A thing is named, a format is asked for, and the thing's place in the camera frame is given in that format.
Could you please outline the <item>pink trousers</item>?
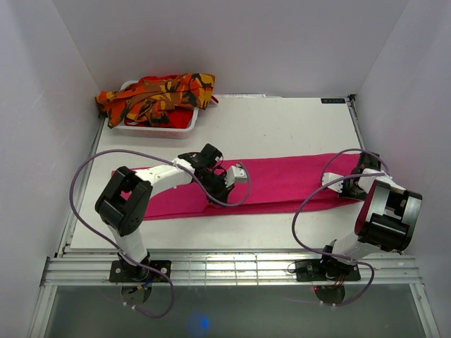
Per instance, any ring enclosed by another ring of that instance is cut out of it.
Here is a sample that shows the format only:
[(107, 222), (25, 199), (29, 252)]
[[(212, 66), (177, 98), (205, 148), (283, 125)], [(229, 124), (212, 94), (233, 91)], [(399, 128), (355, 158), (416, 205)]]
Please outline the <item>pink trousers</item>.
[(294, 213), (300, 204), (320, 187), (320, 174), (332, 154), (250, 158), (222, 161), (214, 156), (215, 173), (224, 173), (241, 162), (251, 178), (251, 192), (243, 204), (222, 207), (210, 203), (195, 182), (157, 194), (147, 205), (145, 220), (168, 220), (219, 215)]

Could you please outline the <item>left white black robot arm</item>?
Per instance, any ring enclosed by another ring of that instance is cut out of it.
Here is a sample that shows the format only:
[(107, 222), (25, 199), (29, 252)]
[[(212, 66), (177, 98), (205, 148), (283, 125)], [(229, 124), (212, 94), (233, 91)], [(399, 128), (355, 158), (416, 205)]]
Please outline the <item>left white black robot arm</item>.
[(150, 255), (144, 247), (139, 226), (144, 220), (150, 199), (171, 188), (187, 185), (197, 178), (216, 200), (226, 203), (235, 187), (230, 175), (239, 171), (233, 166), (216, 172), (222, 153), (210, 144), (200, 152), (180, 154), (169, 164), (137, 172), (126, 166), (118, 168), (95, 204), (95, 211), (113, 234), (116, 244), (131, 259), (125, 273), (134, 281), (149, 274)]

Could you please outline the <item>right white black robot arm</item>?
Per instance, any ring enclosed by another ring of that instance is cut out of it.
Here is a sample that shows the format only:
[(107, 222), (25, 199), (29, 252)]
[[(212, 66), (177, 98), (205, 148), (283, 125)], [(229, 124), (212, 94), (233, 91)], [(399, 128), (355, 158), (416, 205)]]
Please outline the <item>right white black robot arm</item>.
[(351, 178), (332, 183), (340, 176), (321, 174), (321, 184), (340, 198), (362, 201), (354, 230), (324, 247), (318, 262), (320, 275), (327, 280), (357, 272), (356, 262), (377, 251), (403, 251), (412, 240), (419, 217), (422, 195), (396, 184), (381, 168), (378, 154), (362, 153)]

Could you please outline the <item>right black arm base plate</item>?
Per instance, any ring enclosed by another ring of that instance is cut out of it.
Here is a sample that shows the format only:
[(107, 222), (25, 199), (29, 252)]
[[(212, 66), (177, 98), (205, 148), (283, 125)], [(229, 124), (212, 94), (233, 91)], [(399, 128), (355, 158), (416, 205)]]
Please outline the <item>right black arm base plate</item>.
[(335, 258), (295, 261), (294, 274), (296, 274), (298, 282), (357, 282), (361, 280), (361, 275), (356, 265), (348, 265)]

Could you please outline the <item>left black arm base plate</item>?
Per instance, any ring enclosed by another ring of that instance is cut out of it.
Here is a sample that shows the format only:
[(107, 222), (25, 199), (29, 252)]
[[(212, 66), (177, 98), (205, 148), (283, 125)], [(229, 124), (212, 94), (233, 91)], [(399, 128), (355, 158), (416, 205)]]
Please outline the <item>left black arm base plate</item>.
[(159, 273), (149, 271), (137, 265), (130, 265), (122, 260), (113, 261), (109, 273), (109, 282), (113, 283), (145, 283), (145, 282), (165, 282), (166, 277), (171, 276), (172, 262), (168, 260), (153, 260), (147, 262), (148, 266)]

